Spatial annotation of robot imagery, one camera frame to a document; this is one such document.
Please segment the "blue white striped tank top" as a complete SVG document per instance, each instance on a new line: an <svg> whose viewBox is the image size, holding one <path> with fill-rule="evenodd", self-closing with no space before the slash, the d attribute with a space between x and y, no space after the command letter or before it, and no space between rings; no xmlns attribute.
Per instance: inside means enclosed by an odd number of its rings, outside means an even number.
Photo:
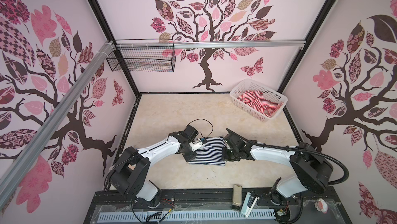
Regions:
<svg viewBox="0 0 397 224"><path fill-rule="evenodd" d="M189 165L225 166L223 149L226 143L223 136L208 137L206 145L198 149L197 156L188 162Z"/></svg>

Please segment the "red white striped tank top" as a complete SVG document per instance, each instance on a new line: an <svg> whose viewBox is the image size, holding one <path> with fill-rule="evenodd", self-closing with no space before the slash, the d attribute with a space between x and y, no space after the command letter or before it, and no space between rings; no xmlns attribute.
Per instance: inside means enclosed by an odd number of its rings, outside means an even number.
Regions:
<svg viewBox="0 0 397 224"><path fill-rule="evenodd" d="M264 94L259 91L247 90L237 99L268 117L272 117L283 105L283 102L276 103L265 99Z"/></svg>

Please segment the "white plastic laundry basket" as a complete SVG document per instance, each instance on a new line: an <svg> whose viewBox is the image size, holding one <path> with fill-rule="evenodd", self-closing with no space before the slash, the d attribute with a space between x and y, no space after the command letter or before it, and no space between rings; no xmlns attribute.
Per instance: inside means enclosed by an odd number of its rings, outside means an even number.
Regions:
<svg viewBox="0 0 397 224"><path fill-rule="evenodd" d="M245 79L231 91L233 104L262 122L276 118L286 106L283 94L252 79Z"/></svg>

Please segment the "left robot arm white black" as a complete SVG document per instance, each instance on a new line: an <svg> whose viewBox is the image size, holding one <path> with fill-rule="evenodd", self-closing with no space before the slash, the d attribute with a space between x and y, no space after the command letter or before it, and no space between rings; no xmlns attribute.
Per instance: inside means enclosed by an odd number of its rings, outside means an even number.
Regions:
<svg viewBox="0 0 397 224"><path fill-rule="evenodd" d="M181 154L186 162L196 158L197 150L207 143L198 138L198 131L191 125L172 132L166 139L142 149L128 147L105 178L106 190L112 186L127 200L142 199L151 207L159 205L161 189L146 179L149 169L164 158Z"/></svg>

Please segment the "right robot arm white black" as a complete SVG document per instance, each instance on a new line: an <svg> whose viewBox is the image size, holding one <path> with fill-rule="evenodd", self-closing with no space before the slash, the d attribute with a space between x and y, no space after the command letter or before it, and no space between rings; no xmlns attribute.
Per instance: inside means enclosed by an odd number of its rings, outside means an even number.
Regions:
<svg viewBox="0 0 397 224"><path fill-rule="evenodd" d="M325 192L333 166L322 156L313 154L314 150L307 144L300 144L292 151L289 148L268 148L253 140L228 131L224 137L226 148L222 151L224 160L268 161L290 167L293 174L287 178L278 178L273 184L269 199L275 205L284 205L291 196L310 191L316 194Z"/></svg>

